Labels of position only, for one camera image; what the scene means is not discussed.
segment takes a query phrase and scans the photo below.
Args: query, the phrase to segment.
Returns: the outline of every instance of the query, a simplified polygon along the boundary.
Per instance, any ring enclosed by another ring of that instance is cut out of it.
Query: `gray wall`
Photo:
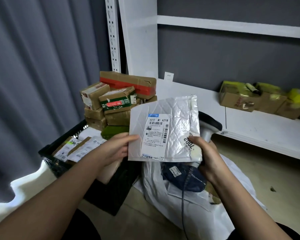
[[[300,0],[232,1],[157,0],[158,15],[300,26]],[[172,72],[200,88],[217,91],[223,80],[300,88],[300,39],[158,25],[158,59],[159,78]]]

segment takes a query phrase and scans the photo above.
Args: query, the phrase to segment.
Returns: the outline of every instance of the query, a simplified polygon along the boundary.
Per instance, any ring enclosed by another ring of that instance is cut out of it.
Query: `cardboard box with green stripe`
[[[105,114],[128,111],[137,105],[133,86],[106,92],[99,100]]]

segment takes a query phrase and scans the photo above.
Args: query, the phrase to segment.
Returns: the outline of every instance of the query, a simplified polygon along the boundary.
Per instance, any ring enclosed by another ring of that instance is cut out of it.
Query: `forearm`
[[[60,239],[103,165],[86,155],[0,223],[0,239]]]
[[[212,185],[235,228],[248,240],[291,239],[260,207],[229,169],[216,173]]]

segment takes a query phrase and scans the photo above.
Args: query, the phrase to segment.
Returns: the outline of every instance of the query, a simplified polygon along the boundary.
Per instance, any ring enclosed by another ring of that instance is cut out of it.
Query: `person's left hand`
[[[128,142],[139,139],[139,135],[129,135],[128,132],[113,136],[110,140],[93,149],[87,155],[101,157],[103,165],[107,166],[128,156]]]

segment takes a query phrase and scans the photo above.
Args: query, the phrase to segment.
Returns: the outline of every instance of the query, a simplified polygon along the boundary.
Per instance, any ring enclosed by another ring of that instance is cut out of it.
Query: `curtain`
[[[110,70],[106,22],[105,0],[0,0],[0,202],[84,118],[79,90]]]

